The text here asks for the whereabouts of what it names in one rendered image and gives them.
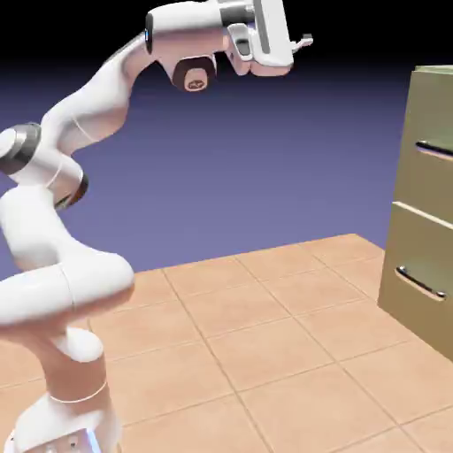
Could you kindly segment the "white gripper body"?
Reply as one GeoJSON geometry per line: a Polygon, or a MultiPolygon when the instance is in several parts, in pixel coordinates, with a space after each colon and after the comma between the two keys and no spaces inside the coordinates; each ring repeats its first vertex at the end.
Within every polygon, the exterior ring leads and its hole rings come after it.
{"type": "Polygon", "coordinates": [[[281,76],[294,64],[283,0],[253,0],[255,28],[250,31],[256,76],[281,76]]]}

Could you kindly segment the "olive green cabinet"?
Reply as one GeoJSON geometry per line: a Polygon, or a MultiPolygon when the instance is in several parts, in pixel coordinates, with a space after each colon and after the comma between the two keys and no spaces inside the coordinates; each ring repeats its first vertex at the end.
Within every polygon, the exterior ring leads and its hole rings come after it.
{"type": "Polygon", "coordinates": [[[453,362],[453,65],[411,74],[378,305],[453,362]]]}

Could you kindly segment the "olive drawer front large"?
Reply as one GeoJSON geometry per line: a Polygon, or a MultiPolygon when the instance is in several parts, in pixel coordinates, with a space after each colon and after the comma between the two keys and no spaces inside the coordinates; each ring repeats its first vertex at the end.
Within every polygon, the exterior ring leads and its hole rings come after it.
{"type": "Polygon", "coordinates": [[[392,203],[378,305],[453,362],[453,224],[392,203]],[[401,280],[399,265],[447,298],[434,300],[401,280]]]}

